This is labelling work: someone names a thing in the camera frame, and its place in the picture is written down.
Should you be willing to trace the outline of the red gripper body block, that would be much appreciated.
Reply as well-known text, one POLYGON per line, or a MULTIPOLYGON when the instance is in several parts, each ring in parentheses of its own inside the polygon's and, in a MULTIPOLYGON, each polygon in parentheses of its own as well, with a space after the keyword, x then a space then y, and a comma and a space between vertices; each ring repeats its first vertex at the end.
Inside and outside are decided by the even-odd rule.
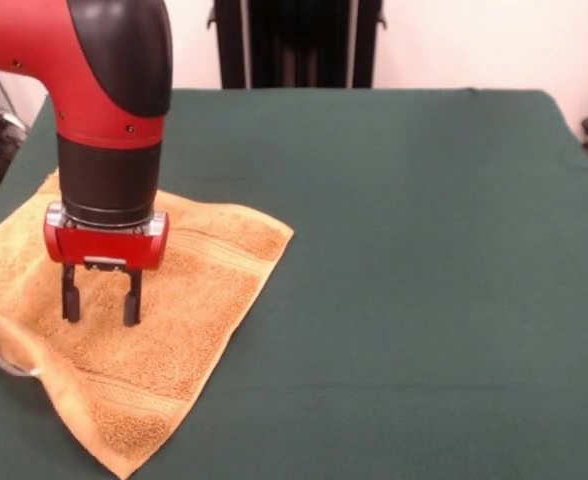
POLYGON ((108 265, 128 270, 157 270, 164 258, 170 219, 155 212, 141 226, 99 229, 73 221, 61 202, 51 202, 43 224, 49 257, 68 265, 108 265))

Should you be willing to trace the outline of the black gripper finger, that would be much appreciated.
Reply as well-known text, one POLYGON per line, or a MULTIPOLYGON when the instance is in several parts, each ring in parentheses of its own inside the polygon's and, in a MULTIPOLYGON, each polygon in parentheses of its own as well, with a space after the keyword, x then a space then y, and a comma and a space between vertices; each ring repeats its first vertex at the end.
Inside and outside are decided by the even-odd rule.
POLYGON ((125 295, 123 323, 127 327, 133 327, 140 323, 142 277, 141 270, 128 270, 130 287, 125 295))
POLYGON ((80 320, 80 292, 75 285, 75 266, 64 264, 61 277, 62 316, 69 322, 80 320))

